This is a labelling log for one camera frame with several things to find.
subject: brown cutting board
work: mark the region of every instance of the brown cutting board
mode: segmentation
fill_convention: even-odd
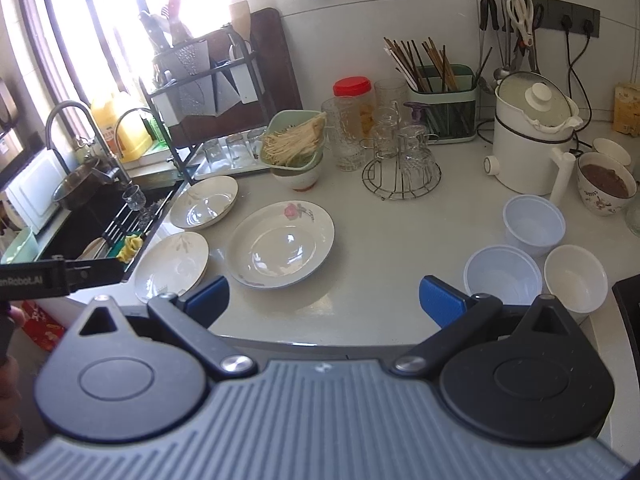
[[[204,39],[207,40],[212,61],[228,59],[231,42],[224,30],[207,34]],[[251,44],[257,52],[270,118],[281,110],[302,108],[282,19],[276,9],[268,7],[251,13]],[[187,116],[180,124],[169,128],[169,132],[174,145],[184,148],[213,137],[224,137],[263,125],[264,118],[256,101],[238,103],[219,117]]]

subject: sink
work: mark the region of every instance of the sink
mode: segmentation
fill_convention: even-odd
[[[168,187],[143,189],[146,204],[149,205],[158,200],[164,201],[167,197],[169,197],[167,200],[169,202],[181,185],[182,181],[178,181]],[[40,259],[48,260],[56,254],[61,254],[65,260],[77,259],[89,243],[103,234],[124,205],[122,188],[119,185],[102,186],[89,202],[80,209],[71,212],[60,230],[42,251]],[[156,226],[162,221],[162,217],[169,208],[163,209],[159,217],[151,224],[148,230],[149,235],[155,232]]]

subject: enoki mushrooms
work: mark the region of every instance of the enoki mushrooms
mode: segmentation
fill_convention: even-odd
[[[325,122],[326,114],[321,113],[284,132],[264,136],[262,158],[274,166],[304,166],[320,145]]]

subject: yellow plastic bottle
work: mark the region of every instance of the yellow plastic bottle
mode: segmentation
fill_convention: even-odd
[[[91,114],[113,153],[118,154],[114,136],[118,118],[127,110],[139,106],[140,103],[126,92],[105,93],[92,101]],[[118,140],[122,149],[122,162],[138,160],[154,143],[136,112],[130,113],[120,123]]]

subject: chrome faucet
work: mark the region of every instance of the chrome faucet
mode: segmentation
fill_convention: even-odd
[[[44,127],[45,146],[47,147],[47,149],[55,151],[56,156],[60,161],[60,164],[62,164],[62,167],[65,169],[66,173],[68,174],[69,168],[66,165],[66,162],[64,161],[64,159],[62,158],[58,150],[53,146],[53,142],[51,140],[51,128],[53,126],[53,120],[56,118],[56,115],[58,115],[60,111],[63,110],[64,108],[69,108],[69,107],[79,108],[80,110],[82,110],[82,112],[86,116],[87,121],[89,121],[89,124],[91,125],[91,129],[94,131],[95,139],[98,141],[98,144],[100,144],[102,150],[104,151],[105,155],[109,159],[109,163],[111,167],[116,170],[116,173],[115,173],[116,176],[119,176],[120,180],[124,184],[129,184],[131,182],[129,173],[127,173],[127,170],[124,169],[124,166],[118,160],[118,157],[113,155],[113,152],[111,151],[109,145],[107,144],[107,141],[104,140],[104,136],[102,135],[100,128],[98,128],[98,125],[95,123],[94,117],[91,115],[91,110],[89,110],[88,106],[84,103],[81,103],[79,101],[62,101],[60,104],[57,104],[56,106],[53,107],[53,110],[49,113],[49,117],[47,117],[47,124]]]

